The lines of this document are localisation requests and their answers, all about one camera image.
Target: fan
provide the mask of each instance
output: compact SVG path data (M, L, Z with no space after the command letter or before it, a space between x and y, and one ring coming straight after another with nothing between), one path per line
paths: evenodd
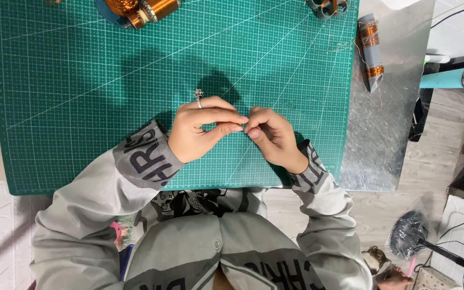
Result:
M389 237L389 248L395 256L403 259L416 255L417 249L429 248L464 267L464 258L427 241L428 234L429 228L426 217L419 211L409 211L400 217L393 226Z

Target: metal surface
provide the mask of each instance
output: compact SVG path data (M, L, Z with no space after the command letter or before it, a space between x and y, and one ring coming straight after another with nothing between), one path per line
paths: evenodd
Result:
M379 21L385 71L380 91L369 93L356 51L338 178L347 190L393 191L398 187L433 9L434 0L421 0L401 10L391 10L380 0L360 2L359 16L374 13Z

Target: silver ring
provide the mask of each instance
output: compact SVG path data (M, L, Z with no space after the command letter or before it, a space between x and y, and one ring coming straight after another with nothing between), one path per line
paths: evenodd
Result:
M202 103L200 103L200 99L203 97L202 90L201 89L195 89L194 90L194 97L197 98L198 108L203 109L202 108Z

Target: jacket button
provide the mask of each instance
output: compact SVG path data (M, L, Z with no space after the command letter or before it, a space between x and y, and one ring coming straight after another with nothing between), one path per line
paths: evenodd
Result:
M214 244L212 246L217 250L221 247L221 242L220 241L214 241Z

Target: teal cylinder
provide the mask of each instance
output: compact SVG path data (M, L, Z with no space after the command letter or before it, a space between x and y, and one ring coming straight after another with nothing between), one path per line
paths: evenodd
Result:
M422 75L420 88L464 88L464 69Z

